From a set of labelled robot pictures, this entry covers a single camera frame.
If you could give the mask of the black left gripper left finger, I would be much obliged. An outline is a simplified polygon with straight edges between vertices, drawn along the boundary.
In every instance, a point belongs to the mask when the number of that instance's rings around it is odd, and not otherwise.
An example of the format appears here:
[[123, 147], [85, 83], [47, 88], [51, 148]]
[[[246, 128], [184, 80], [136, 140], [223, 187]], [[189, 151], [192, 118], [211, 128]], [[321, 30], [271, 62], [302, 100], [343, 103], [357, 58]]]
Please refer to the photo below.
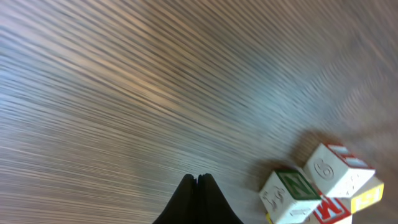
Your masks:
[[191, 174], [182, 178], [169, 202], [153, 224], [196, 223], [197, 180]]

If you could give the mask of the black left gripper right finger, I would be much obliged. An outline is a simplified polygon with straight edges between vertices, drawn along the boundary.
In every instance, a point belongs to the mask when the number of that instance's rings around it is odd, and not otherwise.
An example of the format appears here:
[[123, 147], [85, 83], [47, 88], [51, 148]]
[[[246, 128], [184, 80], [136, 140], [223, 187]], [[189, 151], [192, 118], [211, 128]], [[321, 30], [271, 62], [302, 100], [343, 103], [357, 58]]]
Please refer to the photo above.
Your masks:
[[211, 174], [198, 177], [198, 211], [200, 224], [243, 224], [225, 199]]

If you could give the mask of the green N block number 8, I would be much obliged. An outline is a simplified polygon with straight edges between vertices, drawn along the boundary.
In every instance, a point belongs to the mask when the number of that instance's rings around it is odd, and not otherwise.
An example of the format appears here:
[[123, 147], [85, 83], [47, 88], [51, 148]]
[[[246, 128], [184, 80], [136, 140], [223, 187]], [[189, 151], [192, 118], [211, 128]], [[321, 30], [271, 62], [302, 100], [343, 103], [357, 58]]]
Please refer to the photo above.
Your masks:
[[302, 223], [322, 202], [320, 194], [295, 169], [273, 170], [259, 197], [272, 223]]

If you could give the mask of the red A block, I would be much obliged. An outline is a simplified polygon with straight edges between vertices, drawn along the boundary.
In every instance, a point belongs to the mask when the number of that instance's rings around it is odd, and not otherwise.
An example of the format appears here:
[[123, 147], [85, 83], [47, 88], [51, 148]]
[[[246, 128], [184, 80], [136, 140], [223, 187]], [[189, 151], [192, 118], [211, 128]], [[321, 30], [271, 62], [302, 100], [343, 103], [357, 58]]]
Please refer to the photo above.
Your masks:
[[345, 146], [319, 144], [303, 171], [330, 198], [350, 198], [376, 170], [357, 158]]

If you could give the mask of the yellow S block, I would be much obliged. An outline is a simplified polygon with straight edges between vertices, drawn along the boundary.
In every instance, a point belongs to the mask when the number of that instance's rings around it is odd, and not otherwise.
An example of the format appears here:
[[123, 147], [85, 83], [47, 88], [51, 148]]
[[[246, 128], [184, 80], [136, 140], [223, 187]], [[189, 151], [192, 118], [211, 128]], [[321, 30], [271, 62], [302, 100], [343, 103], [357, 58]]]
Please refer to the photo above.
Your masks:
[[351, 198], [341, 198], [340, 200], [354, 214], [378, 203], [382, 199], [383, 191], [384, 182], [374, 175]]

